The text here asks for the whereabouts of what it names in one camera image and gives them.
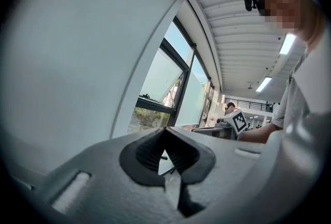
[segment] fluorescent light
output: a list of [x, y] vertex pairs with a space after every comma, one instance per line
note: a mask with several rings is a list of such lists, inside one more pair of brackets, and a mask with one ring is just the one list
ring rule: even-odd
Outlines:
[[262, 91], [265, 88], [265, 86], [267, 86], [269, 81], [271, 81], [271, 77], [265, 77], [264, 81], [261, 83], [261, 85], [257, 89], [257, 92], [259, 93], [260, 91]]
[[292, 34], [286, 35], [283, 46], [281, 47], [280, 52], [279, 52], [280, 54], [286, 55], [289, 52], [289, 50], [295, 40], [295, 37], [296, 36], [292, 35]]

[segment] window glass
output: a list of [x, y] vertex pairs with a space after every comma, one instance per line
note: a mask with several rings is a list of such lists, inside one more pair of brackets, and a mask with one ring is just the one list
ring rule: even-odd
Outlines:
[[170, 114], [135, 107], [128, 128], [128, 134], [166, 126]]
[[170, 107], [173, 107], [170, 102], [173, 102], [173, 99], [170, 98], [169, 94], [171, 93], [174, 98], [177, 89], [176, 83], [182, 73], [182, 69], [159, 48], [149, 68], [140, 95], [164, 105], [171, 104]]
[[209, 99], [207, 99], [206, 106], [205, 106], [205, 108], [203, 110], [203, 116], [202, 116], [202, 118], [207, 118], [208, 117], [208, 112], [209, 112], [209, 109], [210, 109], [210, 103], [211, 102], [212, 101], [210, 101]]
[[201, 81], [191, 72], [175, 126], [199, 124], [205, 95], [206, 90]]
[[199, 82], [202, 84], [202, 86], [206, 90], [208, 79], [196, 56], [194, 57], [194, 60], [193, 60], [192, 72], [194, 73], [195, 77], [199, 80]]
[[171, 22], [164, 38], [170, 43], [170, 45], [172, 45], [182, 59], [186, 61], [190, 45], [174, 22]]
[[214, 95], [214, 88], [213, 88], [212, 86], [210, 86], [208, 97], [209, 97], [210, 99], [213, 99], [213, 95]]

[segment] person in background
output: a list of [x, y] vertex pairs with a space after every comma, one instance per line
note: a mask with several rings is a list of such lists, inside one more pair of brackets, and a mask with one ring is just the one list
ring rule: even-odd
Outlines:
[[225, 112], [225, 115], [239, 110], [238, 108], [236, 108], [236, 105], [233, 102], [229, 102], [227, 106], [228, 106], [228, 113]]
[[330, 31], [324, 13], [312, 0], [259, 0], [258, 11], [306, 43], [306, 51], [289, 75], [280, 107], [271, 123], [261, 129], [244, 131], [238, 138], [240, 141], [266, 143], [272, 132], [286, 129], [291, 122], [310, 113], [292, 75], [311, 52], [329, 45], [326, 39]]
[[248, 131], [249, 127], [250, 127], [250, 123], [247, 124], [247, 127], [245, 128], [245, 131]]
[[231, 113], [230, 110], [228, 108], [225, 108], [224, 116], [230, 113]]

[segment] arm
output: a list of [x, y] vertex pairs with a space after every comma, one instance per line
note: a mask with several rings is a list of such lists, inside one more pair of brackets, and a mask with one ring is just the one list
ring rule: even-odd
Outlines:
[[283, 97], [281, 99], [280, 107], [277, 111], [277, 114], [272, 119], [271, 123], [259, 128], [259, 129], [242, 132], [238, 137], [239, 141], [266, 143], [272, 132], [283, 129], [285, 111], [286, 111], [286, 106], [287, 106], [287, 101], [288, 101], [288, 85], [289, 85], [289, 82], [287, 82], [287, 86], [286, 86], [285, 92], [283, 94]]
[[270, 134], [280, 129], [282, 128], [274, 125], [273, 123], [270, 123], [259, 129], [242, 132], [239, 135], [238, 140], [255, 142], [255, 143], [266, 143]]

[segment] window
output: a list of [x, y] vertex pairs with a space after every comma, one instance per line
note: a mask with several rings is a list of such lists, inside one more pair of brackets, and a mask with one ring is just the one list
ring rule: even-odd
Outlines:
[[212, 101], [213, 101], [214, 87], [213, 87], [212, 82], [210, 80], [208, 80], [208, 82], [207, 82], [207, 89], [206, 90], [208, 90], [208, 94], [207, 94], [206, 99], [205, 99], [205, 107], [203, 109], [201, 123], [200, 123], [200, 126], [199, 126], [200, 128], [205, 127], [206, 124], [207, 124], [207, 118], [208, 118], [210, 106], [212, 105]]
[[176, 126], [183, 127], [200, 123], [205, 95], [205, 87], [191, 71]]
[[207, 94], [208, 77], [199, 58], [195, 44], [175, 18], [149, 68], [128, 133], [174, 125], [191, 130], [200, 125], [211, 91]]
[[135, 107], [128, 128], [128, 134], [166, 126], [170, 114]]
[[186, 88], [182, 107], [176, 121], [176, 126], [191, 130], [197, 127], [203, 113], [208, 77], [197, 56], [194, 56], [190, 78]]
[[184, 61], [187, 60], [187, 55], [190, 50], [190, 45], [185, 40], [182, 33], [179, 31], [178, 27], [171, 22], [171, 25], [166, 32], [164, 38], [169, 42], [170, 45], [178, 52]]
[[183, 70], [159, 48], [140, 92], [140, 96], [173, 107], [173, 98]]
[[199, 82], [202, 84], [202, 86], [206, 90], [208, 78], [207, 78], [199, 60], [197, 59], [197, 57], [194, 57], [194, 61], [193, 61], [193, 65], [192, 65], [192, 72], [194, 73], [196, 78], [199, 80]]

